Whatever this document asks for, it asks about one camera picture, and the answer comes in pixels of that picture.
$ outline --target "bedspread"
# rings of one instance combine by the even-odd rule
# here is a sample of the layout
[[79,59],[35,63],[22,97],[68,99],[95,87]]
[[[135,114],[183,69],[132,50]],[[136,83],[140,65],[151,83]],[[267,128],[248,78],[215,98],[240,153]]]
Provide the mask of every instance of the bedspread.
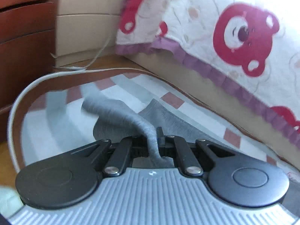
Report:
[[173,52],[300,147],[297,0],[127,0],[117,53]]

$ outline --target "thin wire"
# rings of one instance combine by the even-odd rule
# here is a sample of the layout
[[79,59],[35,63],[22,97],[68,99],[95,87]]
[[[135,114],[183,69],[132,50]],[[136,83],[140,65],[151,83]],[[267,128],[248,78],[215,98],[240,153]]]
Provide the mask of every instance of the thin wire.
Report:
[[[109,16],[112,16],[112,13],[111,13],[111,2],[110,2],[110,0],[107,0],[107,6],[108,6],[108,15],[109,15]],[[91,66],[91,65],[98,59],[98,57],[100,56],[100,54],[101,54],[101,53],[104,51],[104,49],[108,46],[108,44],[109,44],[109,42],[110,42],[110,40],[111,40],[111,38],[112,38],[112,35],[113,35],[113,33],[111,32],[111,33],[108,35],[108,37],[107,37],[107,39],[106,39],[104,45],[102,46],[102,48],[98,51],[98,53],[97,53],[96,56],[92,59],[92,61],[91,61],[89,64],[87,64],[86,66],[84,66],[84,67],[53,67],[53,68],[55,68],[55,69],[63,69],[63,70],[70,70],[70,71],[86,70],[89,66]]]

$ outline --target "wooden dresser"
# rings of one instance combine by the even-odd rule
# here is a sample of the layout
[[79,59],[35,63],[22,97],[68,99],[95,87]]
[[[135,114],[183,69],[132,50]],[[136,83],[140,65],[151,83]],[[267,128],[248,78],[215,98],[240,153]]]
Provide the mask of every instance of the wooden dresser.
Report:
[[0,0],[0,142],[9,111],[32,81],[55,63],[58,0]]

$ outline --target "light green object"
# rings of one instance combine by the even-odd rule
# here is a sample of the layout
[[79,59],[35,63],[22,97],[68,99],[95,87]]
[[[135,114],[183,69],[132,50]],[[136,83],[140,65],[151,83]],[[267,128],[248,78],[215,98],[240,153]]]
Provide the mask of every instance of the light green object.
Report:
[[0,213],[3,217],[9,218],[21,209],[23,203],[16,190],[0,186]]

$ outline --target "bear nose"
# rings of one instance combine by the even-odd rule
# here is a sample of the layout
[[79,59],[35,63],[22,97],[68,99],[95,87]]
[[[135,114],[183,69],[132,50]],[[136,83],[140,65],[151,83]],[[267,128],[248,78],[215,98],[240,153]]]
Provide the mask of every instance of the bear nose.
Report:
[[241,26],[240,29],[238,30],[238,39],[241,42],[244,42],[248,40],[249,37],[249,30],[246,26]]

